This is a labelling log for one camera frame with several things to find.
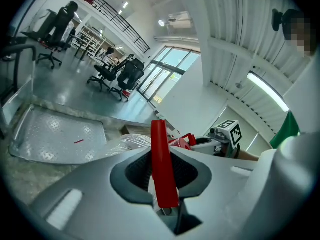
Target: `railing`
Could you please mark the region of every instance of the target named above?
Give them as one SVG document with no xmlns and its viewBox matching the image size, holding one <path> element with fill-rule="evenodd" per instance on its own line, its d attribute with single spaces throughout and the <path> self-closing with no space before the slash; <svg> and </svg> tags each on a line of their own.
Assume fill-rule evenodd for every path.
<svg viewBox="0 0 320 240">
<path fill-rule="evenodd" d="M 119 28 L 144 54 L 150 49 L 142 37 L 118 12 L 104 0 L 91 0 L 87 2 L 93 8 L 107 17 L 117 28 Z"/>
</svg>

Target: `ceiling light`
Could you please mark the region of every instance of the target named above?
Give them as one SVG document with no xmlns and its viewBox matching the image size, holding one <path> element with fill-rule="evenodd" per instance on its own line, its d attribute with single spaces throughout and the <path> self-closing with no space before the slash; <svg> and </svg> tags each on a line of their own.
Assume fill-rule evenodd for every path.
<svg viewBox="0 0 320 240">
<path fill-rule="evenodd" d="M 250 81 L 254 82 L 257 86 L 259 86 L 262 90 L 264 90 L 266 92 L 266 94 L 268 94 L 280 106 L 280 108 L 284 112 L 289 111 L 289 108 L 285 104 L 282 97 L 275 90 L 273 90 L 273 88 L 270 87 L 270 85 L 268 83 L 266 83 L 262 78 L 260 78 L 257 74 L 250 71 L 246 77 Z"/>
<path fill-rule="evenodd" d="M 165 26 L 164 21 L 163 21 L 163 20 L 161 20 L 161 19 L 158 21 L 158 23 L 159 23 L 159 25 L 160 25 L 161 27 L 164 27 L 164 26 Z"/>
</svg>

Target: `fluorescent light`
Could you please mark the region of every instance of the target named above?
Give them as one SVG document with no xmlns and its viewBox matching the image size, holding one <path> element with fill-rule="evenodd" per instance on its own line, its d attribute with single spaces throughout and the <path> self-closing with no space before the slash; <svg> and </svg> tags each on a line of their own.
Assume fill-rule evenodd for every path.
<svg viewBox="0 0 320 240">
<path fill-rule="evenodd" d="M 160 25 L 161 27 L 164 27 L 164 26 L 165 26 L 164 21 L 163 21 L 163 20 L 161 20 L 161 19 L 158 21 L 158 23 L 159 23 L 159 25 Z"/>
<path fill-rule="evenodd" d="M 222 114 L 226 111 L 227 107 L 228 107 L 228 106 L 226 106 L 226 107 L 224 108 L 224 110 L 222 111 L 222 113 L 219 115 L 218 119 L 219 119 L 219 118 L 222 116 Z"/>
<path fill-rule="evenodd" d="M 262 90 L 266 92 L 284 111 L 289 111 L 288 106 L 283 101 L 282 97 L 276 93 L 263 79 L 261 79 L 259 76 L 257 76 L 253 72 L 249 72 L 249 74 L 246 76 L 250 81 L 254 82 L 257 86 L 259 86 Z"/>
<path fill-rule="evenodd" d="M 251 148 L 252 144 L 255 142 L 255 140 L 258 137 L 258 135 L 259 135 L 259 133 L 256 134 L 256 136 L 254 137 L 253 141 L 251 142 L 251 144 L 248 146 L 248 148 L 245 151 L 248 151 Z"/>
</svg>

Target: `gray floor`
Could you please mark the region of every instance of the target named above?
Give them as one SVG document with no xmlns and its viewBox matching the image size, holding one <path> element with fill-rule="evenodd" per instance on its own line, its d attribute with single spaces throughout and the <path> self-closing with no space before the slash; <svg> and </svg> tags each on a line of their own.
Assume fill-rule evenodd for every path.
<svg viewBox="0 0 320 240">
<path fill-rule="evenodd" d="M 49 52 L 39 44 L 37 50 L 38 53 Z M 36 96 L 75 110 L 127 122 L 150 125 L 152 120 L 157 119 L 153 109 L 137 91 L 132 93 L 129 102 L 125 102 L 125 99 L 119 101 L 117 93 L 107 93 L 107 88 L 99 92 L 100 87 L 96 82 L 87 84 L 89 77 L 97 74 L 94 68 L 96 62 L 87 56 L 84 61 L 80 61 L 74 57 L 75 53 L 73 48 L 56 53 L 56 57 L 63 63 L 61 67 L 56 63 L 53 70 L 50 69 L 50 61 L 39 62 L 34 82 Z"/>
<path fill-rule="evenodd" d="M 23 117 L 10 154 L 28 161 L 80 165 L 104 158 L 107 144 L 104 126 L 99 121 L 78 118 L 39 106 Z"/>
<path fill-rule="evenodd" d="M 37 53 L 50 53 L 37 42 L 28 41 L 36 45 Z M 112 117 L 128 122 L 150 125 L 151 120 L 157 119 L 153 109 L 146 100 L 135 91 L 129 102 L 119 102 L 115 94 L 107 94 L 107 90 L 99 92 L 99 85 L 90 83 L 88 78 L 96 74 L 94 64 L 88 57 L 84 61 L 74 57 L 75 49 L 56 53 L 55 56 L 63 60 L 63 64 L 51 70 L 51 62 L 40 61 L 36 68 L 34 92 L 39 98 L 52 103 L 64 105 L 75 110 L 85 111 L 103 117 Z M 13 63 L 0 62 L 0 77 L 12 79 Z M 32 70 L 31 51 L 22 53 L 18 75 L 18 85 L 21 87 Z M 22 111 L 17 113 L 13 121 L 18 123 Z M 120 132 L 106 130 L 107 141 L 117 139 Z M 44 189 L 74 170 L 77 165 L 52 165 L 30 162 L 12 157 L 8 152 L 10 138 L 0 140 L 0 165 L 8 187 L 13 195 L 26 204 Z"/>
</svg>

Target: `black office chair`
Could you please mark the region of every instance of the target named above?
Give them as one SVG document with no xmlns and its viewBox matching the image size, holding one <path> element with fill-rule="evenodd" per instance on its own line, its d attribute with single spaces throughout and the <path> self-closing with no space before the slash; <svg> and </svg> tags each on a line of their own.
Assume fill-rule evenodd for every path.
<svg viewBox="0 0 320 240">
<path fill-rule="evenodd" d="M 127 61 L 125 64 L 124 71 L 118 77 L 118 86 L 121 89 L 112 88 L 112 93 L 118 93 L 120 95 L 120 101 L 122 97 L 129 101 L 129 98 L 122 94 L 123 90 L 133 90 L 136 82 L 145 74 L 144 73 L 145 65 L 135 58 L 133 61 Z"/>
<path fill-rule="evenodd" d="M 115 66 L 112 68 L 112 65 L 101 61 L 103 63 L 103 65 L 94 65 L 94 68 L 96 71 L 99 72 L 99 77 L 95 77 L 95 76 L 91 76 L 88 81 L 86 81 L 87 84 L 89 84 L 90 82 L 98 82 L 100 85 L 100 92 L 102 92 L 102 85 L 104 85 L 105 87 L 108 88 L 108 90 L 110 89 L 110 87 L 108 85 L 106 85 L 106 83 L 104 82 L 105 80 L 108 80 L 110 82 L 114 81 L 117 78 L 117 73 L 119 72 L 119 70 L 124 66 L 124 64 L 126 63 L 126 61 L 123 61 L 122 63 L 120 63 L 119 65 Z"/>
<path fill-rule="evenodd" d="M 55 68 L 55 62 L 59 62 L 59 66 L 62 65 L 62 61 L 54 57 L 54 52 L 59 49 L 65 49 L 71 47 L 70 44 L 62 42 L 61 39 L 69 25 L 69 22 L 74 18 L 75 12 L 78 10 L 78 4 L 71 1 L 66 7 L 62 7 L 57 14 L 54 22 L 48 28 L 48 35 L 44 39 L 42 43 L 46 48 L 51 50 L 50 54 L 40 53 L 38 55 L 38 59 L 36 63 L 38 64 L 39 61 L 49 60 L 52 63 L 51 69 Z M 49 35 L 49 32 L 55 28 L 54 33 L 52 36 Z"/>
</svg>

